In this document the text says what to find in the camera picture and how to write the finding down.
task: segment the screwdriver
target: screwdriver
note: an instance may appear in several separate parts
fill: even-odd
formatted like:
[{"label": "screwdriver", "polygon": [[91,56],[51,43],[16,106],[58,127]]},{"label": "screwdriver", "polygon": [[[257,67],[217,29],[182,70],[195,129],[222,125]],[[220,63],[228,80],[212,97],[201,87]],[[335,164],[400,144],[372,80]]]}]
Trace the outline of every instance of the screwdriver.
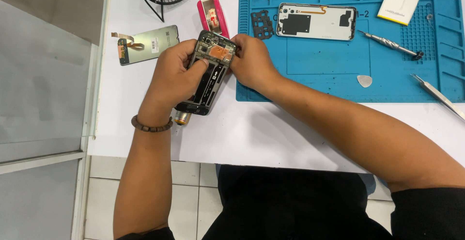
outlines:
[{"label": "screwdriver", "polygon": [[379,36],[372,35],[372,34],[368,34],[368,33],[365,33],[363,31],[360,31],[360,30],[357,30],[357,31],[364,34],[366,37],[371,38],[374,41],[376,41],[376,42],[378,42],[378,43],[380,43],[382,45],[385,45],[385,46],[387,46],[387,47],[389,47],[391,49],[400,50],[402,52],[408,53],[409,55],[412,56],[412,58],[411,58],[412,61],[418,61],[423,57],[423,55],[425,55],[425,53],[423,53],[422,51],[418,51],[418,52],[415,53],[415,52],[413,52],[413,51],[411,51],[411,50],[409,50],[407,48],[404,48],[404,47],[400,46],[398,43],[393,42],[391,40],[388,40],[386,38],[379,37]]}]

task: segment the person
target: person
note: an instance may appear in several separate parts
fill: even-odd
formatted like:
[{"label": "person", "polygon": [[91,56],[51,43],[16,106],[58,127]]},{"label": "person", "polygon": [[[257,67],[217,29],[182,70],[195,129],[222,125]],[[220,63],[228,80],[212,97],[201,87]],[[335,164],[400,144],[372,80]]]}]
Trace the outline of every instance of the person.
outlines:
[{"label": "person", "polygon": [[[204,240],[465,239],[461,164],[393,117],[284,78],[261,40],[239,34],[232,41],[238,50],[231,69],[241,84],[387,182],[395,203],[392,235],[365,213],[366,188],[357,174],[223,165],[223,210]],[[137,122],[166,125],[172,108],[197,89],[207,64],[199,60],[185,69],[195,44],[183,41],[161,54]],[[174,239],[170,136],[135,130],[116,197],[115,239]]]}]

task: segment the label sticker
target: label sticker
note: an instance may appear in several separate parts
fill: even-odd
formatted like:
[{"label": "label sticker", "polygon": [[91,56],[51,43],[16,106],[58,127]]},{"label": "label sticker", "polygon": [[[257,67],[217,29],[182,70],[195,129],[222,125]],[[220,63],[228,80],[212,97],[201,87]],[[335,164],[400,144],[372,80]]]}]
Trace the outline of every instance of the label sticker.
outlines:
[{"label": "label sticker", "polygon": [[152,38],[152,54],[159,52],[158,37]]}]

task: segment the glue tube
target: glue tube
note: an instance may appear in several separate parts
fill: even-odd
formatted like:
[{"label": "glue tube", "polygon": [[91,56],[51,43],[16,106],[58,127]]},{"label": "glue tube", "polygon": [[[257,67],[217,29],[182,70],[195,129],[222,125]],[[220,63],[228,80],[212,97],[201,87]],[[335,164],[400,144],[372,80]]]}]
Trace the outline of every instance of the glue tube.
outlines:
[{"label": "glue tube", "polygon": [[190,113],[176,111],[176,116],[174,117],[174,121],[176,122],[176,135],[179,134],[179,130],[182,126],[189,123],[191,115]]}]

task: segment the man's right hand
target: man's right hand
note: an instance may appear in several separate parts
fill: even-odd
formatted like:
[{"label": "man's right hand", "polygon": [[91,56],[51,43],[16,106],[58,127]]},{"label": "man's right hand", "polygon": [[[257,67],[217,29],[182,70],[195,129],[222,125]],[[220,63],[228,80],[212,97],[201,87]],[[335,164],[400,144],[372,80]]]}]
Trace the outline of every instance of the man's right hand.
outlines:
[{"label": "man's right hand", "polygon": [[231,39],[238,46],[231,70],[239,82],[263,94],[282,76],[273,66],[263,41],[244,34]]}]

